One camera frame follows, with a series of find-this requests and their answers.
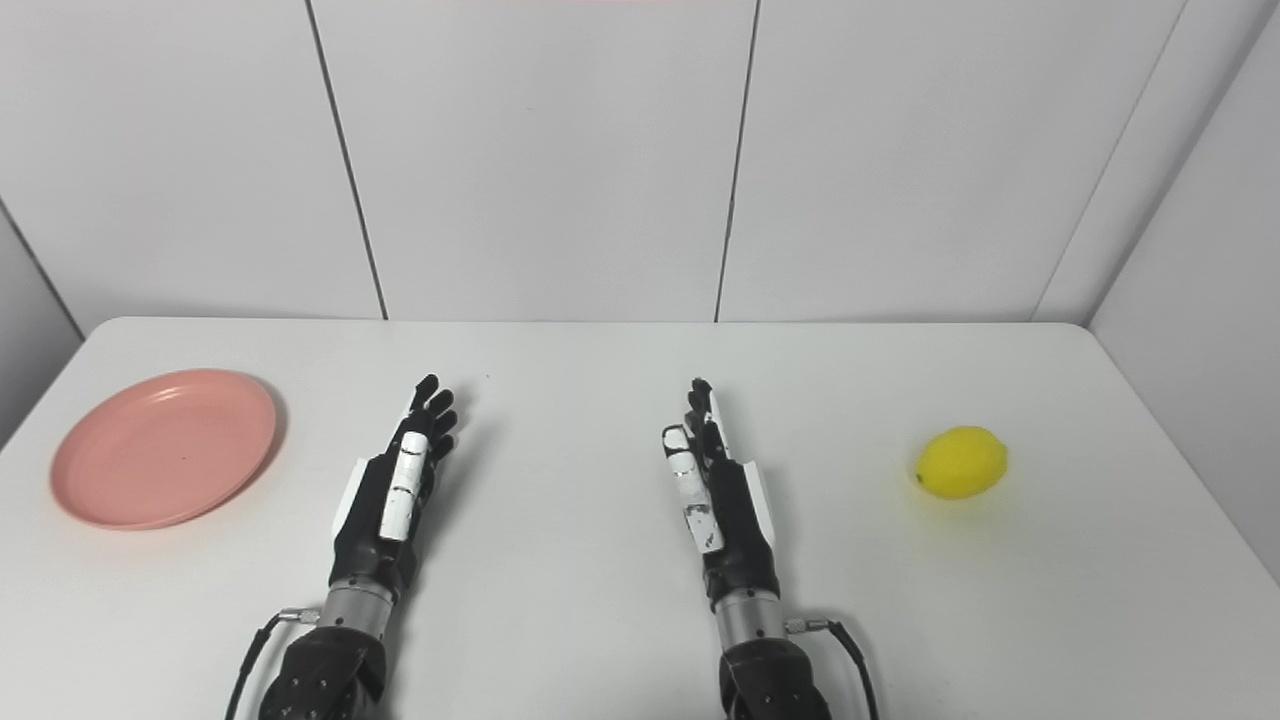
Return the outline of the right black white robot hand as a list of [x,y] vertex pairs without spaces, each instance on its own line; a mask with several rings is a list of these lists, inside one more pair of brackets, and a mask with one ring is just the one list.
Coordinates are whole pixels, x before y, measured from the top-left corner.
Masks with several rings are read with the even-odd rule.
[[696,377],[681,423],[662,432],[685,524],[701,556],[710,607],[733,593],[781,596],[774,528],[755,462],[730,447],[713,386]]

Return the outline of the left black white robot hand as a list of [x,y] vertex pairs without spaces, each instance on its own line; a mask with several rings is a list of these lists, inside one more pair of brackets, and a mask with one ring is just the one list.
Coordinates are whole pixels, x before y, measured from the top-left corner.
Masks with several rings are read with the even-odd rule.
[[[416,534],[422,511],[436,488],[436,469],[456,447],[452,430],[458,415],[454,395],[434,374],[413,389],[408,409],[398,420],[387,450],[364,465],[355,495],[333,542],[334,561],[329,585],[370,583],[401,600],[420,568]],[[384,533],[388,502],[402,457],[417,456],[419,480],[407,507],[390,515],[396,524]]]

